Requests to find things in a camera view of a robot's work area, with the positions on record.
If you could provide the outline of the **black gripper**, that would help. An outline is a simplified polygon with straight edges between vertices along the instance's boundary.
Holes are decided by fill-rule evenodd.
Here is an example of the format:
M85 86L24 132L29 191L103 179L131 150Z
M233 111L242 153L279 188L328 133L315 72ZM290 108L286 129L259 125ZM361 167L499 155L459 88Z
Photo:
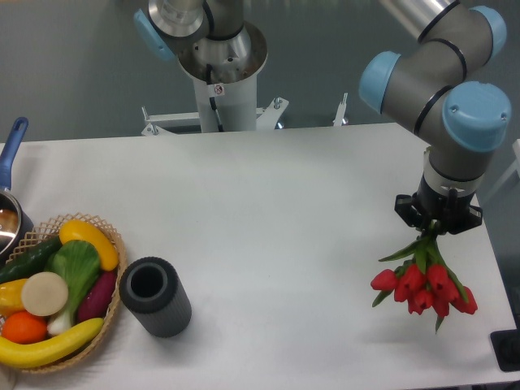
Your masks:
M459 234L482 225L482 208L471 205L475 193L462 194L453 186L444 193L440 191L433 189L423 176L414 194L396 195L394 210L421 235Z

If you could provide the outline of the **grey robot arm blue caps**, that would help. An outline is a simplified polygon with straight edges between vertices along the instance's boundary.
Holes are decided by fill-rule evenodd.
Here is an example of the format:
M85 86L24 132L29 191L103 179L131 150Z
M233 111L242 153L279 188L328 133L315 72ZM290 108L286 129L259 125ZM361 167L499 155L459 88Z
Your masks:
M503 48L507 29L495 10L458 1L386 1L385 8L417 40L408 58L376 55L358 93L425 141L416 193L399 195L395 211L413 228L458 234L478 227L475 195L505 138L511 104L492 84L469 75ZM144 1L133 16L147 47L177 60L191 77L203 132L273 128L274 108L257 111L257 76L267 60L258 28L245 21L241 1Z

